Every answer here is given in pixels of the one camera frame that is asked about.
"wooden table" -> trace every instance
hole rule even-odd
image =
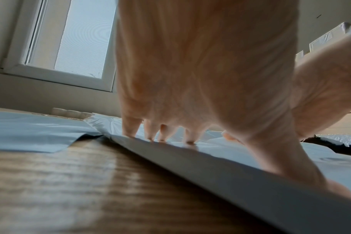
[[[0,233],[278,233],[106,138],[0,152]]]

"white window frame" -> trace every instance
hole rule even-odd
[[[23,0],[10,50],[3,64],[3,72],[60,84],[112,92],[116,69],[114,54],[116,14],[114,15],[101,79],[26,64],[30,45],[33,39],[35,39],[33,38],[35,26],[41,21],[38,21],[38,15],[40,12],[44,12],[48,1],[57,0]]]

